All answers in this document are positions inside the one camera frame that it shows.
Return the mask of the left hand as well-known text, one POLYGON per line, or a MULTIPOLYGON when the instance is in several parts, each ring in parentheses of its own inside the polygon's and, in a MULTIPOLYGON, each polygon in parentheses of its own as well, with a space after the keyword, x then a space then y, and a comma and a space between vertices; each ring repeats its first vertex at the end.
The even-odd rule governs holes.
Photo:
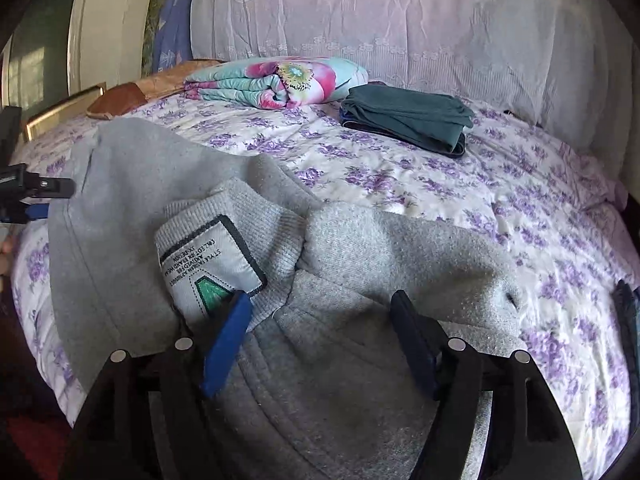
POLYGON ((5 292, 10 287, 17 240, 17 235, 9 234, 0 245, 0 292, 5 292))

